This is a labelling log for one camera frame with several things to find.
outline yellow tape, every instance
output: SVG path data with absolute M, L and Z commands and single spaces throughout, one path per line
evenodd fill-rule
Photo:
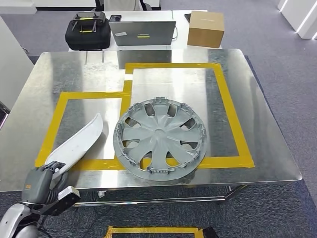
M 254 167 L 254 164 L 243 135 L 239 118 L 235 110 L 230 93 L 220 64 L 214 63 L 128 63 L 125 65 L 125 74 L 131 75 L 135 68 L 211 68 L 214 69 L 223 105 L 228 116 L 230 128 L 236 144 L 239 156 L 205 157 L 198 168 L 238 168 Z M 41 150 L 35 160 L 35 166 L 42 165 L 51 153 L 54 141 L 63 118 L 68 100 L 70 99 L 99 99 L 99 98 L 122 98 L 120 116 L 126 112 L 131 105 L 132 80 L 125 80 L 122 92 L 63 92 L 60 96 L 55 112 L 44 139 Z M 146 166 L 150 162 L 144 158 L 141 166 Z M 171 166 L 177 165 L 174 158 L 168 158 L 167 162 Z M 124 170 L 117 157 L 113 159 L 85 159 L 79 160 L 75 170 Z
M 240 122 L 239 121 L 237 113 L 235 112 L 235 106 L 231 99 L 230 93 L 220 65 L 215 65 L 214 70 L 240 159 L 245 161 L 245 164 L 248 164 L 248 167 L 254 167 L 254 165 L 251 153 L 248 150 L 248 144 L 245 141 L 242 128 L 241 128 Z
M 35 159 L 35 166 L 38 167 L 43 165 L 46 158 L 51 152 L 54 141 L 55 140 L 56 135 L 57 135 L 58 128 L 62 121 L 63 114 L 66 108 L 67 101 L 68 98 L 65 93 L 60 93 L 60 99 L 58 100 L 57 105 L 56 105 L 56 109 L 53 114 L 51 124 L 42 143 L 38 157 Z
M 112 234 L 132 233 L 192 233 L 195 238 L 203 238 L 202 229 L 196 227 L 109 227 L 103 238 L 112 238 Z

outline brown box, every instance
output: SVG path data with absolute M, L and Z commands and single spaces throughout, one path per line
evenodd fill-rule
M 223 14 L 192 11 L 187 45 L 219 48 L 223 33 Z

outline label sticker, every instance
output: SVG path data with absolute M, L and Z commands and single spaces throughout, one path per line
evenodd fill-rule
M 115 33 L 115 36 L 126 36 L 128 35 L 126 32 L 119 32 L 119 33 Z

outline silver laptop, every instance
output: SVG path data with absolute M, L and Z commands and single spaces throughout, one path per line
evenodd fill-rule
M 171 45 L 176 21 L 109 22 L 118 46 Z

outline black device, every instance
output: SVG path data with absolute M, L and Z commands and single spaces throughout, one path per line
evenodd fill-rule
M 70 21 L 65 39 L 72 50 L 100 50 L 110 46 L 111 29 L 103 12 L 78 12 Z
M 189 14 L 185 14 L 184 16 L 189 23 L 190 22 L 190 16 L 191 16 L 190 13 Z
M 121 21 L 122 15 L 112 15 L 109 21 Z

